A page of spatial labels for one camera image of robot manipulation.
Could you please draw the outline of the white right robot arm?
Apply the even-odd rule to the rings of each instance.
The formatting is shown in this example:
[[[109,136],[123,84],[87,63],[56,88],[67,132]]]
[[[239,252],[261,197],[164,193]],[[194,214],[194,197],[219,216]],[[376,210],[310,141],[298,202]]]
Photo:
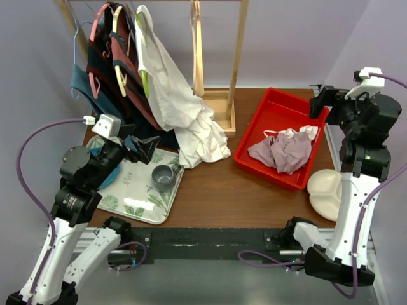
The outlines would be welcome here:
[[[287,248],[303,248],[303,267],[309,276],[346,287],[373,284],[368,268],[367,243],[377,196],[390,182],[391,155],[384,142],[402,108],[379,91],[358,93],[324,86],[310,100],[310,118],[323,110],[326,123],[337,125],[345,135],[340,149],[341,203],[330,241],[323,240],[313,222],[293,217],[282,235]]]

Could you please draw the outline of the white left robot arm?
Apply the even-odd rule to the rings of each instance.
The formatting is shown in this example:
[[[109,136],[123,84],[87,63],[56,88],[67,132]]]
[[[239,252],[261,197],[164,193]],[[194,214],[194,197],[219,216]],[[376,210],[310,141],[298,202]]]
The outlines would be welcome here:
[[[60,167],[60,188],[52,209],[48,210],[25,182],[21,162],[28,142],[53,126],[51,123],[34,130],[17,152],[17,177],[48,219],[48,232],[30,277],[19,291],[8,296],[7,304],[76,304],[82,283],[111,251],[142,247],[142,254],[147,254],[145,244],[132,240],[130,223],[110,217],[103,223],[96,240],[71,260],[77,242],[102,199],[99,193],[102,183],[123,160],[148,164],[160,138],[138,139],[131,134],[135,125],[125,125],[114,132],[103,129],[98,133],[105,143],[97,154],[85,146],[68,149]]]

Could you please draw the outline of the lilac tank top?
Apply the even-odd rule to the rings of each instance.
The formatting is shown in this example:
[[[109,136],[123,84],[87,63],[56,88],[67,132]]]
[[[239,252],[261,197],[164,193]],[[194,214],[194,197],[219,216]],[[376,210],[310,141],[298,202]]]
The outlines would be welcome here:
[[[249,147],[247,152],[252,159],[276,169],[278,173],[291,175],[309,161],[314,138],[307,132],[294,133],[292,136],[285,133],[276,137],[270,135]]]

